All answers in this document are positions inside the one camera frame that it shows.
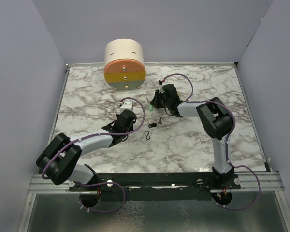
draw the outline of gray wall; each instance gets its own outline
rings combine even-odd
[[[131,38],[145,61],[239,61],[272,0],[33,0],[68,63]]]
[[[33,3],[0,0],[0,232],[18,228],[64,73]]]
[[[270,164],[290,204],[290,0],[275,0],[241,59],[239,75]]]

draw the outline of metal key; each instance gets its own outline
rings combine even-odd
[[[162,125],[162,117],[160,117],[160,120],[158,122],[158,125]]]

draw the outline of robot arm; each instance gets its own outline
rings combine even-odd
[[[71,144],[64,150],[65,155],[59,155],[49,166],[46,175],[55,185],[60,185],[66,180],[89,183],[95,181],[97,174],[89,166],[76,164],[78,159],[92,151],[101,148],[112,147],[128,138],[127,133],[133,130],[133,124],[136,122],[136,115],[133,112],[133,102],[125,101],[120,108],[120,114],[117,120],[102,127],[96,132],[97,136],[80,140]],[[43,170],[49,161],[65,145],[80,137],[67,137],[64,133],[58,134],[38,157],[36,165]]]
[[[210,101],[223,104],[219,98]],[[214,168],[218,174],[225,174],[232,170],[226,159],[225,138],[230,132],[233,121],[229,112],[214,103],[187,103],[180,100],[173,84],[167,84],[155,91],[151,105],[155,108],[167,108],[176,117],[199,117],[206,133],[212,138],[214,147]]]

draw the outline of wall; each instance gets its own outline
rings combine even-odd
[[[33,0],[68,63],[137,40],[145,61],[239,61],[272,0]]]
[[[16,231],[65,65],[30,0],[0,0],[0,232]]]
[[[238,66],[270,164],[290,205],[290,0],[275,0]]]

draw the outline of marble tabletop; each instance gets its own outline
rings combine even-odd
[[[144,125],[131,134],[127,141],[111,148],[96,150],[80,158],[79,164],[88,164],[95,171],[103,172],[203,172],[210,171],[214,163],[211,138],[205,133],[197,117],[177,118],[168,116],[163,109],[148,110],[158,80],[172,73],[188,76],[194,85],[191,100],[219,97],[236,117],[236,127],[231,138],[231,160],[235,165],[244,164],[255,171],[265,171],[260,148],[253,130],[235,69],[225,66],[146,66],[146,80],[140,89],[116,91],[103,77],[102,67],[71,67],[64,90],[54,134],[80,136],[96,132],[116,119],[118,101],[124,97],[137,98],[146,108]],[[182,77],[168,78],[181,99],[191,92]],[[134,105],[140,124],[142,110]],[[149,123],[162,125],[150,129]],[[145,131],[150,132],[150,140]]]

